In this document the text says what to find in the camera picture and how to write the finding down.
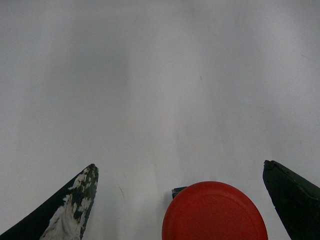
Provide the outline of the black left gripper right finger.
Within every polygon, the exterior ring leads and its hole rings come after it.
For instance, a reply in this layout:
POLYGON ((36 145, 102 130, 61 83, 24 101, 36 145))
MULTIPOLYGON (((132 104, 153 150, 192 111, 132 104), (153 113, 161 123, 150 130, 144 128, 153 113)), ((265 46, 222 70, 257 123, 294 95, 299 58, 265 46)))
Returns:
POLYGON ((265 160, 262 179, 292 240, 320 238, 320 188, 289 168, 265 160))

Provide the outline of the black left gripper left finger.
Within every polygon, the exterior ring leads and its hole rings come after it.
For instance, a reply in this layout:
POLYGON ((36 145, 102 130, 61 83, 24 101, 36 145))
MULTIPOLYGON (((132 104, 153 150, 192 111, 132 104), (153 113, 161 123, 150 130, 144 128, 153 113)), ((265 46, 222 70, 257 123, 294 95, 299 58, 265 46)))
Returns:
POLYGON ((81 240, 97 192, 99 169, 88 165, 33 212, 0 235, 2 240, 81 240))

